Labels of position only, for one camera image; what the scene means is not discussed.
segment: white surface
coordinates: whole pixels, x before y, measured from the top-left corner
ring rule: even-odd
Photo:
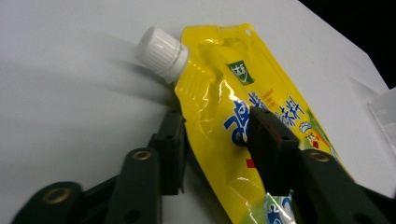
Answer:
[[[256,28],[295,82],[357,182],[393,196],[396,161],[367,106],[388,88],[367,54],[297,0],[6,0],[0,5],[0,223],[50,183],[72,180],[87,189],[110,178],[124,155],[157,131],[176,99],[160,78],[134,64],[134,46],[151,25],[179,37],[188,25],[243,22]],[[186,195],[172,206],[202,209],[196,214],[203,221],[180,213],[164,215],[164,222],[209,222],[207,208]]]

